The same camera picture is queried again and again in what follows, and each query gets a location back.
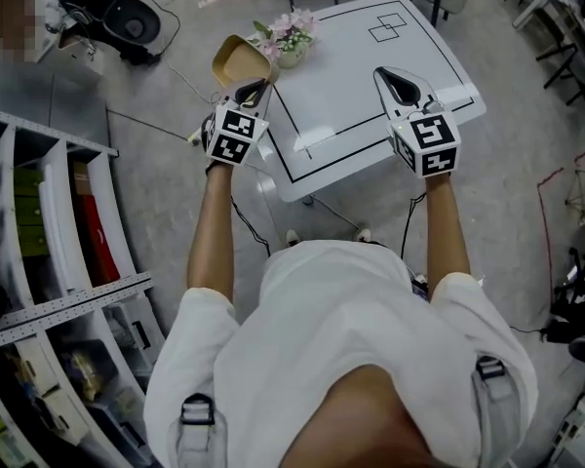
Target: white t-shirt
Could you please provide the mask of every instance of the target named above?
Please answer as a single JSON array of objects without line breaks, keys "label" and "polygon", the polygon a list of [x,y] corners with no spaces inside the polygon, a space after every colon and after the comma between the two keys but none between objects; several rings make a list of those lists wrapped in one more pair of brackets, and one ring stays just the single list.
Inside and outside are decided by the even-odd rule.
[{"label": "white t-shirt", "polygon": [[373,364],[392,376],[431,453],[476,467],[478,354],[517,369],[531,421],[533,366],[471,276],[446,276],[429,304],[411,292],[407,268],[386,248],[300,243],[269,259],[259,306],[243,326],[220,293],[186,292],[147,389],[148,443],[168,467],[167,437],[182,402],[214,393],[227,421],[228,467],[277,467],[330,387]]}]

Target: gray floor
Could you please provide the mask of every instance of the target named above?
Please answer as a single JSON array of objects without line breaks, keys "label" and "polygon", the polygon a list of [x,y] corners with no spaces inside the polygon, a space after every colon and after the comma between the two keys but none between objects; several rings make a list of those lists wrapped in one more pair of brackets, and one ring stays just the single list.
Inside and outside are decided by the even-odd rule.
[{"label": "gray floor", "polygon": [[[270,22],[288,8],[287,0],[219,0],[198,9],[200,0],[169,5],[182,29],[168,53],[171,64],[198,89],[216,88],[212,56],[230,33],[248,34],[252,20]],[[302,8],[327,7],[332,0],[296,0]],[[585,150],[585,104],[566,107],[573,81],[544,91],[556,61],[535,56],[550,45],[530,23],[518,32],[512,18],[518,0],[468,0],[465,11],[441,21],[439,31],[481,91],[487,114],[460,128],[463,153],[453,185],[474,275],[509,324],[536,329],[549,304],[546,241],[536,184],[565,167],[542,187],[553,252],[554,278],[567,270],[566,249],[579,234],[575,213],[564,206],[573,178],[573,158]],[[424,3],[417,5],[429,15]],[[175,21],[163,15],[168,40]],[[126,67],[108,53],[103,93],[110,109],[167,131],[187,136],[210,112],[165,63],[149,70]],[[141,269],[153,273],[151,299],[168,331],[184,291],[186,255],[204,189],[201,149],[124,117],[110,115],[111,143],[120,151],[114,163],[124,220]],[[398,250],[411,197],[420,194],[416,180],[396,158],[350,176],[318,193],[322,199],[367,223],[374,239]],[[234,197],[253,226],[281,248],[288,228],[305,239],[345,238],[352,228],[322,207],[286,204],[272,180],[248,167],[234,176]],[[412,218],[405,259],[424,272],[425,205]],[[256,306],[265,252],[234,217],[236,254],[235,304],[240,320]],[[541,343],[538,334],[517,334],[539,376],[540,403],[526,443],[515,455],[519,466],[534,467],[549,447],[560,420],[585,378],[585,366],[573,362],[564,346]]]}]

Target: sneaker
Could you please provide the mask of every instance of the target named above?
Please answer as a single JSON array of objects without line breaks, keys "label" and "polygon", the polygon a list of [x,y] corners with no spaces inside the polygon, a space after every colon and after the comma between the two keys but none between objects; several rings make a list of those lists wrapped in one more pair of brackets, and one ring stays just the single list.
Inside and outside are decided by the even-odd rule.
[{"label": "sneaker", "polygon": [[370,243],[371,242],[371,230],[370,229],[358,229],[355,233],[353,241],[356,243]]},{"label": "sneaker", "polygon": [[294,245],[298,245],[301,242],[301,238],[296,231],[290,229],[286,232],[286,245],[287,248],[292,248]]}]

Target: shelving unit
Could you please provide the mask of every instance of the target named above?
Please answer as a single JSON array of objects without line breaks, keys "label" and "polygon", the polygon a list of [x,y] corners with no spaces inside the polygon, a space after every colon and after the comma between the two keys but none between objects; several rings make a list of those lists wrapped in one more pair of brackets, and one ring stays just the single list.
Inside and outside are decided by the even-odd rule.
[{"label": "shelving unit", "polygon": [[26,437],[22,434],[20,428],[15,423],[7,408],[5,407],[4,403],[0,399],[0,417],[2,418],[2,422],[5,426],[9,429],[13,437],[18,442],[18,447],[23,451],[23,453],[30,458],[30,460],[37,465],[37,468],[48,468],[46,462],[41,458],[41,456],[37,453],[34,447],[30,444],[30,442],[26,439]]},{"label": "shelving unit", "polygon": [[[96,412],[95,404],[85,403],[79,397],[46,333],[52,327],[68,323],[77,329],[76,337],[101,340],[117,370],[117,376],[108,385],[107,392],[113,394],[129,389],[137,401],[134,404],[144,406],[145,394],[137,376],[141,380],[144,373],[151,373],[164,337],[144,294],[152,286],[151,278],[149,273],[137,273],[117,208],[109,163],[109,156],[116,156],[117,151],[7,113],[0,112],[0,126],[4,126],[4,132],[0,136],[0,284],[7,291],[13,305],[12,311],[0,319],[0,346],[28,337],[37,338],[48,365],[56,375],[58,390],[66,394],[68,401],[87,425],[88,433],[85,437],[80,440],[77,436],[74,442],[80,440],[78,446],[103,466],[128,468],[133,463],[115,445],[117,439],[109,432],[107,425],[103,428],[96,422],[92,415],[92,412]],[[92,278],[85,263],[81,245],[83,238],[79,237],[72,203],[69,154],[75,160],[87,164],[99,223],[119,272],[118,281],[103,286],[92,286]],[[41,257],[44,276],[34,279],[30,276],[37,272],[30,270],[28,258],[22,257],[22,253],[30,253],[24,246],[20,246],[14,189],[15,167],[41,171],[44,178],[39,184],[39,206],[48,245],[46,255],[47,252],[50,254]],[[31,284],[31,279],[37,285],[52,285],[40,292],[37,285]],[[45,299],[38,299],[39,293]],[[122,313],[136,342],[135,351],[143,357],[144,366],[141,361],[135,364],[126,359],[125,349],[119,347],[102,310],[108,305],[115,306],[119,303],[122,303]],[[138,423],[142,417],[142,409],[136,406],[134,411],[135,430],[144,438],[144,425]],[[5,424],[10,420],[8,426],[18,438],[19,444],[26,451],[31,450],[30,443],[13,419],[8,414],[8,417],[4,416],[3,412],[7,414],[4,405],[0,415]],[[139,465],[143,464],[143,460],[146,464],[149,459],[148,455],[141,455],[143,453],[147,454],[147,448],[142,448],[137,456]],[[31,459],[39,467],[47,466],[38,454],[33,457],[35,454],[33,452],[30,455]]]}]

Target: backpack strap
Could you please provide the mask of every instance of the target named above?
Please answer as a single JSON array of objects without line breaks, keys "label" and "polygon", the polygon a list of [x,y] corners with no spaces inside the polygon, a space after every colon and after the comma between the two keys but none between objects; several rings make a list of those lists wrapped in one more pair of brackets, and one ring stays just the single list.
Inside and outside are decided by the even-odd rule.
[{"label": "backpack strap", "polygon": [[472,374],[481,425],[479,468],[500,468],[527,434],[527,391],[499,359],[480,356]]},{"label": "backpack strap", "polygon": [[200,393],[188,397],[172,428],[167,446],[172,468],[227,466],[227,428],[213,399]]}]

